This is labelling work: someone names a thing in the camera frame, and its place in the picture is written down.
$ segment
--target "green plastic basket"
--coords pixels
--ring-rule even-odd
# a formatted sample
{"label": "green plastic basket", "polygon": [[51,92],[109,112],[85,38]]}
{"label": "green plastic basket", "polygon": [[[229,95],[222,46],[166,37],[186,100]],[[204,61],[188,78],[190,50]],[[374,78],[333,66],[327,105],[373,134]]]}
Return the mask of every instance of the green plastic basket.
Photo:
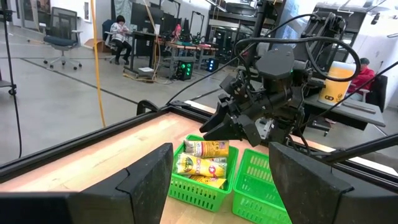
{"label": "green plastic basket", "polygon": [[[188,135],[187,139],[191,141],[203,141],[203,138],[195,135]],[[178,154],[184,152],[184,147],[184,143],[182,143],[174,152],[174,161],[177,160]],[[228,186],[224,190],[216,189],[215,187],[210,187],[173,173],[169,188],[169,196],[192,205],[196,205],[197,207],[217,212],[220,209],[224,198],[232,192],[238,152],[238,149],[235,147],[229,147],[226,171]]]}
{"label": "green plastic basket", "polygon": [[246,149],[234,183],[233,213],[254,223],[292,223],[269,168],[269,157]]}

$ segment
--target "person sitting at desk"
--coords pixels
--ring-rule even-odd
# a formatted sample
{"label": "person sitting at desk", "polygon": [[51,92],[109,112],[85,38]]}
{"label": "person sitting at desk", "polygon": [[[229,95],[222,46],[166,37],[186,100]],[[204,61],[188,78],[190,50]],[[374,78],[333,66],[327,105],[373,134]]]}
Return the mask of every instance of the person sitting at desk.
{"label": "person sitting at desk", "polygon": [[116,47],[118,48],[116,51],[116,58],[114,63],[116,65],[120,65],[119,63],[119,58],[120,54],[122,53],[123,49],[126,49],[126,54],[124,55],[123,59],[125,61],[125,65],[129,65],[129,56],[131,53],[131,45],[129,44],[127,33],[130,32],[130,30],[127,28],[124,23],[126,20],[124,19],[123,16],[118,16],[116,18],[116,22],[112,24],[111,26],[111,33],[112,33],[112,41],[116,44]]}
{"label": "person sitting at desk", "polygon": [[[368,65],[370,64],[369,59],[367,58],[361,58],[361,72],[359,75],[351,81],[351,86],[348,88],[347,95],[354,92],[357,88],[359,88],[361,85],[365,84],[367,81],[372,79],[375,74],[374,71],[371,70]],[[366,86],[362,87],[361,89],[364,90],[369,90],[371,87],[372,83],[368,83]],[[354,93],[350,99],[356,100],[356,101],[362,101],[363,95],[359,92]]]}

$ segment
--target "concrete floor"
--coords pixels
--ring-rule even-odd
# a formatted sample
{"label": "concrete floor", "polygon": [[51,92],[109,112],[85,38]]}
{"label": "concrete floor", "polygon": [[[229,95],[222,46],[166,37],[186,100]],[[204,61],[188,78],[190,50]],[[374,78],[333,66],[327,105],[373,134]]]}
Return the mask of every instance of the concrete floor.
{"label": "concrete floor", "polygon": [[[71,58],[81,61],[83,68],[74,71],[71,67],[62,68],[60,64],[54,70],[47,70],[43,64],[44,57],[56,57],[60,52],[48,45],[27,42],[27,37],[40,40],[40,35],[22,30],[11,29],[10,38],[12,68],[17,84],[17,102],[19,107],[23,154],[45,149],[102,127],[98,98],[96,92],[95,61],[92,50],[84,47],[68,52]],[[9,80],[4,32],[0,29],[0,69],[4,80]],[[147,60],[135,60],[137,67],[147,65]],[[136,103],[140,100],[151,100],[158,106],[190,82],[176,81],[168,85],[160,83],[144,84],[122,76],[123,67],[99,61],[102,97],[106,124],[114,124],[136,115]],[[168,74],[163,68],[159,82]],[[194,79],[206,74],[205,71],[194,71]],[[222,93],[220,81],[227,74],[233,74],[231,68],[207,78],[183,92],[178,100],[191,100],[197,96],[215,91],[195,101],[207,106],[216,106],[217,96]],[[17,159],[18,140],[14,103],[7,93],[8,88],[0,89],[0,164]],[[398,109],[387,110],[384,117],[388,126],[382,129],[387,134],[398,132]],[[349,147],[370,139],[383,137],[373,125],[360,131],[342,124],[334,125],[327,137],[321,131],[307,129],[305,137],[327,146]],[[382,155],[398,159],[398,150],[393,147],[380,152]],[[385,163],[383,159],[373,158]]]}

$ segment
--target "yellow bucket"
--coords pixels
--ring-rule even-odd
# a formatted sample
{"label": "yellow bucket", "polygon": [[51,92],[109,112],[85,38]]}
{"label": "yellow bucket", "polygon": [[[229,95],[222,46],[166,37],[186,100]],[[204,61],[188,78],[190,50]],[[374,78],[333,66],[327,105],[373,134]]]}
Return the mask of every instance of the yellow bucket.
{"label": "yellow bucket", "polygon": [[[348,64],[344,62],[333,62],[330,70],[329,76],[333,78],[349,78],[355,72],[355,64]],[[347,93],[350,82],[334,82],[331,80],[326,80],[326,87],[322,89],[319,94],[318,101],[324,104],[334,106],[342,99],[344,99]]]}

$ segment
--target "snack package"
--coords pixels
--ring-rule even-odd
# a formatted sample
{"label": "snack package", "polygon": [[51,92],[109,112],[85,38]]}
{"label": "snack package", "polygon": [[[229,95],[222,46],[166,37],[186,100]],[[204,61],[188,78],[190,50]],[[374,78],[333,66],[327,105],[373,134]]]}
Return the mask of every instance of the snack package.
{"label": "snack package", "polygon": [[206,160],[218,163],[226,163],[226,157],[206,158]]}
{"label": "snack package", "polygon": [[217,189],[222,189],[226,179],[224,178],[214,178],[214,177],[204,177],[200,175],[192,175],[189,179],[203,183]]}
{"label": "snack package", "polygon": [[229,141],[184,140],[185,152],[196,157],[228,157]]}
{"label": "snack package", "polygon": [[178,174],[202,175],[205,177],[225,177],[226,163],[217,163],[200,159],[187,153],[181,153],[176,163]]}

